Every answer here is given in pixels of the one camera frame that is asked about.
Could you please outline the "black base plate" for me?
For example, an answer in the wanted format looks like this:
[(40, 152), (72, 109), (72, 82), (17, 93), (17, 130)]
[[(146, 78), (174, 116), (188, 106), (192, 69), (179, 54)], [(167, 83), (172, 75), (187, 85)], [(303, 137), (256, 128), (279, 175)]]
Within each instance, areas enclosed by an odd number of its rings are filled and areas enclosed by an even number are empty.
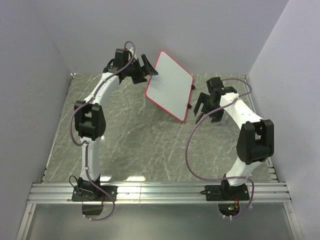
[(240, 201), (248, 201), (250, 199), (249, 191), (245, 184), (240, 186), (205, 185), (204, 190), (200, 193), (205, 195), (208, 202), (234, 201), (236, 198)]
[(100, 186), (106, 193), (110, 195), (108, 197), (105, 193), (97, 188), (93, 187), (91, 190), (85, 190), (79, 188), (77, 185), (73, 189), (71, 201), (72, 202), (111, 202), (116, 200), (118, 187), (115, 185), (102, 185)]

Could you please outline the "aluminium front rail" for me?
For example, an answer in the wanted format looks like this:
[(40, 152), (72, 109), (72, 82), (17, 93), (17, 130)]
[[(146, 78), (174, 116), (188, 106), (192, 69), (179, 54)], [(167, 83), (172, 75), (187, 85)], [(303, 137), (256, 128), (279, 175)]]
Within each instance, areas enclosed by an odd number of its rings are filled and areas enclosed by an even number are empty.
[[(201, 194), (203, 182), (115, 182), (116, 204), (207, 204)], [(73, 188), (68, 183), (33, 184), (27, 204), (82, 204), (72, 200)], [(290, 203), (285, 183), (258, 182), (254, 184), (253, 203)]]

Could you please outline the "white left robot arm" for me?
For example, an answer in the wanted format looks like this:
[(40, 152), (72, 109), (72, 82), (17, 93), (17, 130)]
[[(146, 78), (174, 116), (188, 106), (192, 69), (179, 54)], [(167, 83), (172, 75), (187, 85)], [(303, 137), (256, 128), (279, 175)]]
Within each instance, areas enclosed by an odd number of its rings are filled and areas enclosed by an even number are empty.
[(144, 65), (140, 64), (134, 47), (116, 49), (96, 87), (84, 100), (74, 104), (71, 124), (80, 137), (77, 145), (82, 147), (82, 168), (77, 184), (89, 201), (96, 201), (101, 196), (99, 146), (107, 126), (103, 104), (126, 77), (130, 77), (134, 84), (140, 84), (148, 81), (147, 76), (159, 74), (145, 54), (141, 59)]

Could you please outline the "pink framed whiteboard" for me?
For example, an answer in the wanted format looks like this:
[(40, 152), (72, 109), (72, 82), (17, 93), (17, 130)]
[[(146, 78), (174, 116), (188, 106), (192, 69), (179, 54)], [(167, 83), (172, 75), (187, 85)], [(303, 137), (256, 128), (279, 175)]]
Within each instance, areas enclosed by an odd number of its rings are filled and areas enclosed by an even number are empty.
[(196, 89), (193, 76), (163, 50), (159, 52), (154, 68), (158, 75), (150, 77), (146, 98), (184, 122), (187, 111), (192, 108), (191, 93)]

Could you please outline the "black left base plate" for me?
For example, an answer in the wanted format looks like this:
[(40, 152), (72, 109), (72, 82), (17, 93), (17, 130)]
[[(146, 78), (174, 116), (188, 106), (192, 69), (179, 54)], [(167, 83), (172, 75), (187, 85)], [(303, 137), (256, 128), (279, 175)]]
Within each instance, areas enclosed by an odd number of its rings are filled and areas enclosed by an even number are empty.
[(105, 193), (97, 188), (93, 187), (91, 190), (85, 190), (79, 188), (77, 185), (73, 189), (71, 201), (72, 202), (111, 202), (116, 200), (118, 187), (115, 185), (102, 185), (100, 186), (106, 193), (110, 195), (108, 197)]

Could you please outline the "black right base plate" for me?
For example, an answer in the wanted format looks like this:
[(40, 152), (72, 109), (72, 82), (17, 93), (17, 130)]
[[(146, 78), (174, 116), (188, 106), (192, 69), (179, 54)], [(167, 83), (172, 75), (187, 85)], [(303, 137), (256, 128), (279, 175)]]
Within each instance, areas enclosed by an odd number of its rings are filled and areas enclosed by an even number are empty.
[(240, 186), (205, 185), (204, 190), (200, 193), (205, 195), (208, 202), (234, 201), (236, 198), (240, 201), (248, 201), (250, 199), (249, 191), (245, 184)]

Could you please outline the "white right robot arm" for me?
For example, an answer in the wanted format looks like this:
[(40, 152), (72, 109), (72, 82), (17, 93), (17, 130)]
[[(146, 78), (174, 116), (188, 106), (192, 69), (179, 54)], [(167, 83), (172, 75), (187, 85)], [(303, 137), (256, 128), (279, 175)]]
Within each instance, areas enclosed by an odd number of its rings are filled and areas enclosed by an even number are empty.
[(246, 181), (253, 170), (274, 154), (274, 123), (254, 113), (241, 99), (242, 94), (232, 86), (224, 86), (220, 77), (206, 81), (208, 93), (200, 93), (193, 110), (199, 122), (208, 115), (220, 122), (227, 113), (240, 132), (236, 144), (237, 159), (224, 175), (217, 195), (232, 200), (249, 198)]

